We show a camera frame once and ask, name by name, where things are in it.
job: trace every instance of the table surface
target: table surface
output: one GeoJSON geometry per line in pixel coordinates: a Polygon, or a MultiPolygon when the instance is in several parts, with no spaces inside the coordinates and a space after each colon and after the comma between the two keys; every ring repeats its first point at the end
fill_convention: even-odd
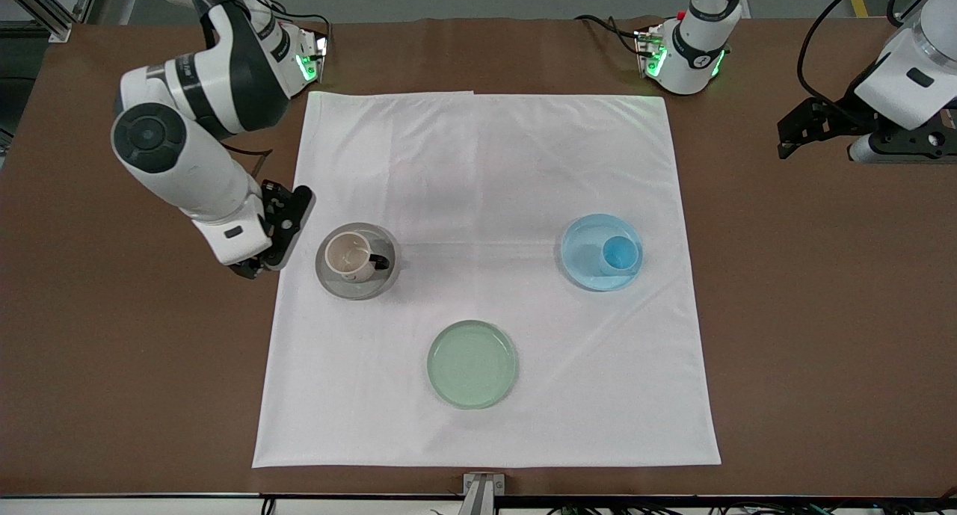
{"type": "MultiPolygon", "coordinates": [[[[665,95],[724,463],[512,469],[510,493],[957,482],[957,167],[853,164],[848,139],[779,161],[809,24],[742,21],[704,93],[665,95]]],[[[826,22],[807,77],[840,95],[887,35],[826,22]]],[[[80,25],[47,52],[0,173],[0,493],[461,490],[461,468],[250,467],[277,275],[216,264],[109,145],[122,73],[201,48],[198,28],[80,25]]],[[[314,89],[663,95],[611,34],[571,21],[341,25],[314,89]]],[[[230,141],[276,150],[261,177],[292,181],[306,101],[230,141]]]]}

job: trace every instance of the green led light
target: green led light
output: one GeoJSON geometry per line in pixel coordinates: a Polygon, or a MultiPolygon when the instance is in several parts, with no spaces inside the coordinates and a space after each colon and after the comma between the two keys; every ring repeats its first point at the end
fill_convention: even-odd
{"type": "Polygon", "coordinates": [[[667,58],[667,56],[668,56],[667,49],[664,46],[659,48],[659,52],[657,52],[655,56],[653,56],[652,60],[650,60],[650,62],[648,63],[649,76],[652,76],[652,78],[657,77],[657,73],[661,72],[661,65],[663,65],[664,63],[664,58],[667,58]]]}
{"type": "Polygon", "coordinates": [[[724,59],[724,50],[721,50],[721,55],[718,56],[718,60],[715,61],[715,69],[711,71],[711,76],[718,75],[718,69],[721,68],[721,59],[724,59]]]}
{"type": "Polygon", "coordinates": [[[303,59],[297,55],[296,62],[298,63],[298,66],[300,66],[300,70],[302,71],[302,78],[305,78],[305,80],[307,81],[312,81],[316,79],[316,69],[312,67],[309,67],[308,69],[305,68],[305,65],[307,65],[307,63],[309,62],[308,58],[303,59]]]}

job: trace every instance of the plate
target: plate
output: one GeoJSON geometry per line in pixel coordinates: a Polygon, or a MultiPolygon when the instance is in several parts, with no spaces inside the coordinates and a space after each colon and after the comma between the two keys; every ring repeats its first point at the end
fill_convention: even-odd
{"type": "Polygon", "coordinates": [[[512,341],[483,321],[459,321],[428,349],[428,381],[442,399],[459,409],[487,409],[502,401],[517,374],[512,341]]]}

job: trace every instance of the mug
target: mug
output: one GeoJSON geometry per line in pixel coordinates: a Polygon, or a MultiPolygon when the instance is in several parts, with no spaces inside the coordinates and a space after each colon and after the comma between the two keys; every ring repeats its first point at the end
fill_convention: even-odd
{"type": "Polygon", "coordinates": [[[376,270],[386,270],[389,260],[372,252],[372,245],[361,233],[346,231],[332,237],[325,246],[325,264],[352,283],[362,283],[376,270]]]}

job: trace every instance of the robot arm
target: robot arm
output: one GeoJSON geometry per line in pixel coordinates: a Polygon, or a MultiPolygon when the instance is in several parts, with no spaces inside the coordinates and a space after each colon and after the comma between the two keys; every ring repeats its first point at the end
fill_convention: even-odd
{"type": "Polygon", "coordinates": [[[290,96],[319,77],[324,38],[278,21],[258,1],[194,3],[219,41],[123,75],[113,151],[192,219],[219,262],[255,277],[283,265],[312,192],[260,187],[219,140],[278,123],[290,96]]]}
{"type": "Polygon", "coordinates": [[[724,59],[725,44],[741,19],[739,0],[691,0],[684,18],[650,28],[642,72],[677,95],[707,86],[724,59]]]}
{"type": "Polygon", "coordinates": [[[860,137],[862,163],[957,163],[957,0],[927,0],[834,105],[807,99],[778,123],[781,158],[811,141],[860,137]]]}

